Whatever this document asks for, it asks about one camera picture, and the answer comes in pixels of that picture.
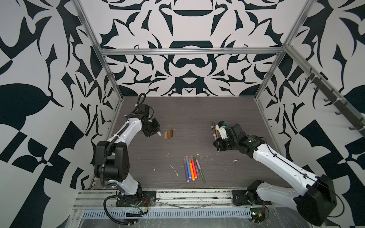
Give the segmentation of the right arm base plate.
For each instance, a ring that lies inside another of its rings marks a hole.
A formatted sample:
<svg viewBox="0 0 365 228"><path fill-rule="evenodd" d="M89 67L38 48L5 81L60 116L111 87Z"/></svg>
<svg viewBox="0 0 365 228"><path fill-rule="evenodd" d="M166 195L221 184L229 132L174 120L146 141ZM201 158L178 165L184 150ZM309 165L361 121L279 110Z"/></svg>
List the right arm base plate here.
<svg viewBox="0 0 365 228"><path fill-rule="evenodd" d="M235 206L256 204L256 195L250 190L233 190L232 202Z"/></svg>

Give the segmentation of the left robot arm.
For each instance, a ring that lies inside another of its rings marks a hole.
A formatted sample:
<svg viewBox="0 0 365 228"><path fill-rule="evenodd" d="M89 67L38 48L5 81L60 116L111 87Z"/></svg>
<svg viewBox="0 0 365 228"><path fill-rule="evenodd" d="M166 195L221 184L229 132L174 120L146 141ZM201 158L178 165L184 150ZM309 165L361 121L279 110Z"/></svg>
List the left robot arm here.
<svg viewBox="0 0 365 228"><path fill-rule="evenodd" d="M100 141L95 150L95 176L104 188L115 187L126 195L136 195L140 184L129 173L128 147L138 132L146 137L160 132L157 119L129 118L113 137Z"/></svg>

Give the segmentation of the green capped brown pen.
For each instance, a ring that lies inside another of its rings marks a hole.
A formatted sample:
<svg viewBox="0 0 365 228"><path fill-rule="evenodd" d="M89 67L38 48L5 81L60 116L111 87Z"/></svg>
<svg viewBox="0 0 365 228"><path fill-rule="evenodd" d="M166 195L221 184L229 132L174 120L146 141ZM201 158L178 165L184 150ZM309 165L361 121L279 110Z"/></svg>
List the green capped brown pen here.
<svg viewBox="0 0 365 228"><path fill-rule="evenodd" d="M193 162L194 162L194 165L195 165L195 171L196 171L196 179L200 181L200 174L199 174L199 169L198 169L198 165L197 165L197 162L196 162L196 157L193 157Z"/></svg>

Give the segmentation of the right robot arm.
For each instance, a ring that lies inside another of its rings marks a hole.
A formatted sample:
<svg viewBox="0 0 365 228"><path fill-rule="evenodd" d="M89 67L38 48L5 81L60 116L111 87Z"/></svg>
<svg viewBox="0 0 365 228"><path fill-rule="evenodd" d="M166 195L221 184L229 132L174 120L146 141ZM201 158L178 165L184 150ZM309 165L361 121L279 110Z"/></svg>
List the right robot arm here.
<svg viewBox="0 0 365 228"><path fill-rule="evenodd" d="M217 151L237 150L264 164L290 187L284 188L256 180L247 188L245 200L273 202L297 211L313 226L320 227L337 206L333 181L300 168L272 149L266 138L246 134L238 123L219 122L213 145Z"/></svg>

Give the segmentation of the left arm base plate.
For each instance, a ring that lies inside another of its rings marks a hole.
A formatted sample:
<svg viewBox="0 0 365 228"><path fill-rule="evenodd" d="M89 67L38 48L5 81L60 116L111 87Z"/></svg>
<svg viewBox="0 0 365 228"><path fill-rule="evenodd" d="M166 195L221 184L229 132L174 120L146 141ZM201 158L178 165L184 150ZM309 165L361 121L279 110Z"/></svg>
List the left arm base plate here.
<svg viewBox="0 0 365 228"><path fill-rule="evenodd" d="M137 204L138 206L147 207L156 201L156 191L141 191L135 195L118 194L116 206L129 207Z"/></svg>

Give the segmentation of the ochre capped brown pen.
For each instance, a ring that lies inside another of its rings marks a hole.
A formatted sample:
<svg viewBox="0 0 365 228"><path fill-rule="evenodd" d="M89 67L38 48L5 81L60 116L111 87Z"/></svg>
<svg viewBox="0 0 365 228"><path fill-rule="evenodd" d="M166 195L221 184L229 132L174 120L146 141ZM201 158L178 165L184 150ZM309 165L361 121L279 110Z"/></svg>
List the ochre capped brown pen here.
<svg viewBox="0 0 365 228"><path fill-rule="evenodd" d="M214 128L214 132L215 132L215 135L216 135L216 138L219 137L219 132L217 131L217 128L216 128L216 123L213 123L213 128Z"/></svg>

